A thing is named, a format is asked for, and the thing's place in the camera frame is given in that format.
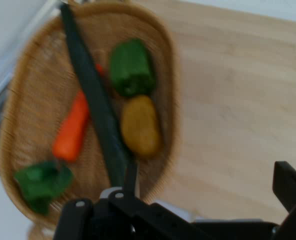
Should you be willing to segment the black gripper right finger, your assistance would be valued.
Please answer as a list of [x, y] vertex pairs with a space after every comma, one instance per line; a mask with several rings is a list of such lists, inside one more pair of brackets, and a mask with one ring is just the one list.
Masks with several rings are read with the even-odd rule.
[[296, 240], [296, 170], [286, 161], [274, 163], [272, 190], [288, 212], [274, 240]]

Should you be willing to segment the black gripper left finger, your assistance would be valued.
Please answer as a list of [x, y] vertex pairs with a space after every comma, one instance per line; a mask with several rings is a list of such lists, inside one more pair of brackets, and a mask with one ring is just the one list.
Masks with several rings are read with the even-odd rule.
[[157, 203], [146, 204], [139, 190], [139, 166], [127, 166], [121, 189], [93, 203], [80, 198], [65, 204], [56, 240], [210, 240], [212, 237]]

